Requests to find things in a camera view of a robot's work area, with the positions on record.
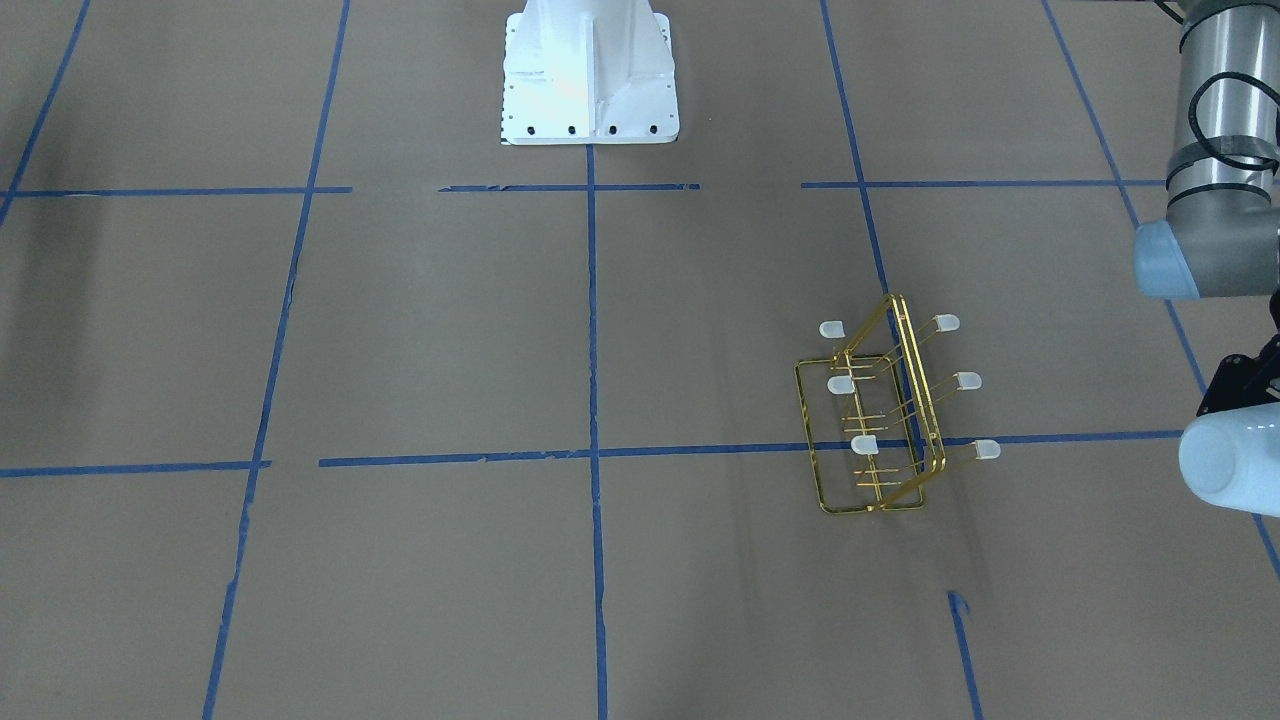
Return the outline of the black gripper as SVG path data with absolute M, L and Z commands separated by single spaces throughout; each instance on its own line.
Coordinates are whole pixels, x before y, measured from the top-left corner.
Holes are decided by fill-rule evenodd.
M 1219 364 L 1197 416 L 1279 402 L 1279 336 L 1251 357 L 1231 354 Z

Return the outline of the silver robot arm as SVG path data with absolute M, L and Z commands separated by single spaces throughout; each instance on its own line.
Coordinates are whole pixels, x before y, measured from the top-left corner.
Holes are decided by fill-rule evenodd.
M 1185 1 L 1166 213 L 1135 233 L 1152 299 L 1265 297 L 1277 314 L 1275 1 Z

